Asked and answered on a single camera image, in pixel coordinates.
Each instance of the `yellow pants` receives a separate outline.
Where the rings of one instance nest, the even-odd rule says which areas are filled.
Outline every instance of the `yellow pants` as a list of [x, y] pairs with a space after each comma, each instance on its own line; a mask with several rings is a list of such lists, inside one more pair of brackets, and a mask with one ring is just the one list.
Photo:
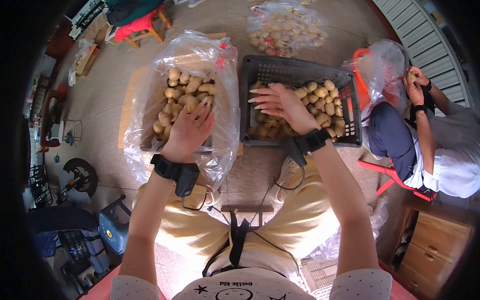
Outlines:
[[[307, 256], [321, 241], [330, 237], [338, 227], [328, 201], [322, 178], [311, 156], [306, 156], [305, 181], [294, 191], [281, 189], [284, 203], [275, 216], [256, 232], [272, 244], [283, 248], [300, 259]], [[299, 169], [285, 184], [295, 187], [301, 181]], [[137, 199], [143, 185], [137, 193]], [[195, 185], [192, 194], [185, 198], [186, 207], [199, 207], [205, 198], [206, 188]], [[155, 241], [170, 250], [193, 258], [204, 265], [229, 239], [230, 226], [202, 211], [192, 211], [181, 206], [181, 199], [172, 191], [165, 207], [160, 230]], [[244, 248], [262, 248], [289, 257], [249, 232]], [[230, 252], [226, 248], [220, 256]]]

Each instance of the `polka dot shirt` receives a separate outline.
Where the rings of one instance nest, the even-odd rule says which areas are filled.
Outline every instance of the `polka dot shirt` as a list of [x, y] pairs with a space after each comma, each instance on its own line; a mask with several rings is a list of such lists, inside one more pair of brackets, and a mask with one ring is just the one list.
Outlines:
[[[330, 300], [387, 300], [392, 276], [377, 269], [343, 273], [334, 280]], [[163, 300], [159, 289], [132, 276], [112, 279], [111, 300]], [[231, 270], [204, 277], [187, 285], [173, 300], [314, 300], [299, 286], [280, 274], [258, 267]]]

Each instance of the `wooden drawer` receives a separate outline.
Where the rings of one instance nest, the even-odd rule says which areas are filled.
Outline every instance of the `wooden drawer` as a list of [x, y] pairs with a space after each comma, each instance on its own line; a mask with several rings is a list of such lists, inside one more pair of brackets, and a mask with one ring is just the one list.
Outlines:
[[452, 264], [412, 243], [408, 245], [402, 264], [439, 286], [445, 282], [453, 268]]
[[469, 235], [469, 227], [419, 212], [411, 243], [455, 264]]
[[425, 277], [413, 271], [403, 263], [400, 264], [397, 272], [402, 276], [402, 279], [408, 283], [414, 291], [420, 291], [427, 297], [434, 299], [440, 288], [439, 284], [428, 281]]

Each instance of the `metal rolling shutter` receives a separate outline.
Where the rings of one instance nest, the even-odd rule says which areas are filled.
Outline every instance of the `metal rolling shutter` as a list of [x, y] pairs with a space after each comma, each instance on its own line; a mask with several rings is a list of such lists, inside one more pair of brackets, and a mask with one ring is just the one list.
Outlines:
[[[438, 25], [415, 0], [373, 0], [418, 66], [451, 100], [470, 107], [467, 82]], [[444, 114], [437, 108], [437, 116]]]

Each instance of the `red cloth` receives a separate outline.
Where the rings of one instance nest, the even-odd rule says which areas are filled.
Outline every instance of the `red cloth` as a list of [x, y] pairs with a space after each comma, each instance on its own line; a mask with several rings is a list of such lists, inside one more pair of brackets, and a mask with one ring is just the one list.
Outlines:
[[132, 34], [137, 31], [141, 31], [144, 29], [152, 29], [152, 19], [155, 16], [156, 9], [152, 12], [149, 12], [145, 16], [136, 19], [135, 21], [131, 22], [130, 24], [121, 26], [117, 29], [115, 33], [115, 41], [120, 42], [124, 38], [126, 38], [129, 34]]

